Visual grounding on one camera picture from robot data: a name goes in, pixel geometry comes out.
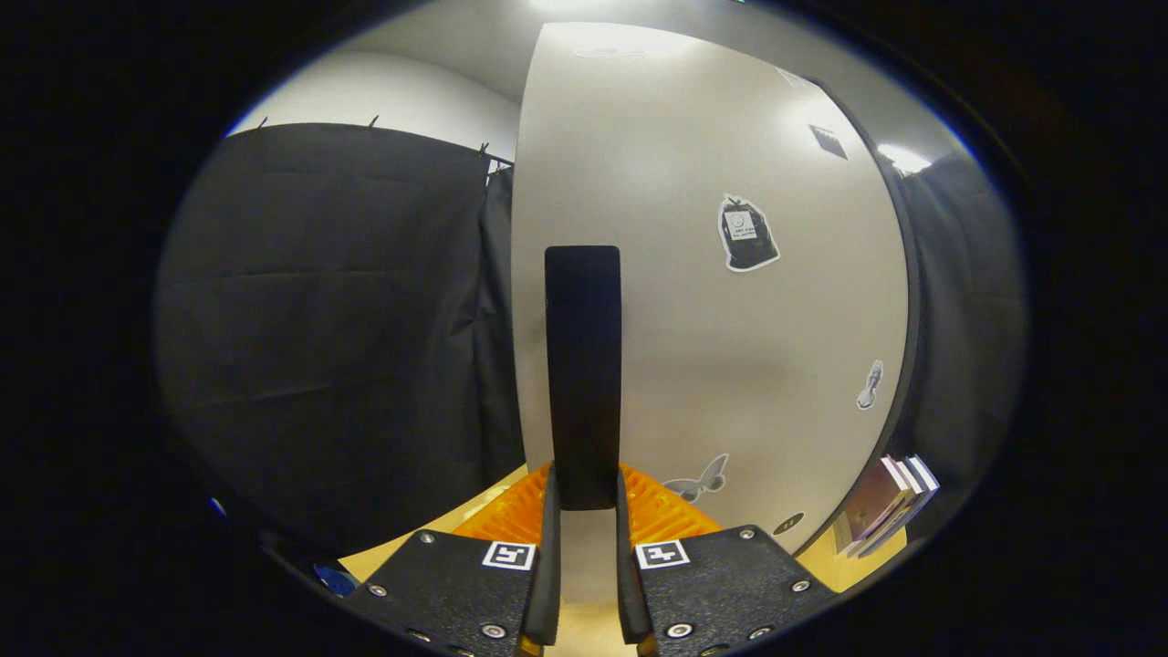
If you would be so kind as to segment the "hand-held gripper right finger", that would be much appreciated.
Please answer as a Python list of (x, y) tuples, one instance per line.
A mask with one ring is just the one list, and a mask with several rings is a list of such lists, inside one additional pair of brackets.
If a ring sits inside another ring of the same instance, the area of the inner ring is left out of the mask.
[(634, 466), (616, 478), (624, 639), (639, 656), (759, 656), (836, 594), (760, 527), (719, 527)]

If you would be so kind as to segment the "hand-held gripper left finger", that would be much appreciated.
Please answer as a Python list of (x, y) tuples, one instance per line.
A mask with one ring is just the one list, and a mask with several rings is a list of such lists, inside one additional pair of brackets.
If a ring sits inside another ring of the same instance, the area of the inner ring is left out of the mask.
[(413, 532), (342, 603), (413, 656), (541, 656), (558, 639), (558, 471), (538, 466), (454, 531)]

